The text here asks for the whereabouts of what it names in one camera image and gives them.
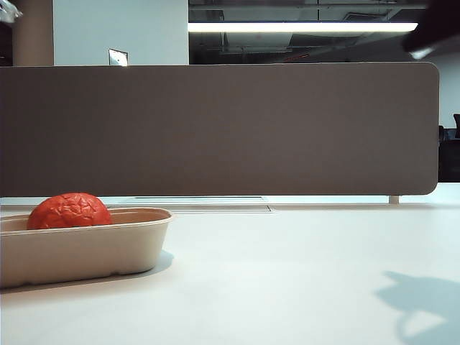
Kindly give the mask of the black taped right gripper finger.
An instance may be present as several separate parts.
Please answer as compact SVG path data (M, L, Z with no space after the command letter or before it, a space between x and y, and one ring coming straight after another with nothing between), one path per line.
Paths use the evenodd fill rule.
M423 37L411 32L402 40L403 50L415 60L422 60L432 55L442 55L459 51L459 33L445 37Z

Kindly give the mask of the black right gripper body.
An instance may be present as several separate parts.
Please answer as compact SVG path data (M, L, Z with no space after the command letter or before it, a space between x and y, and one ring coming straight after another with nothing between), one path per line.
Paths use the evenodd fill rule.
M417 30L459 33L459 0L429 1L418 21Z

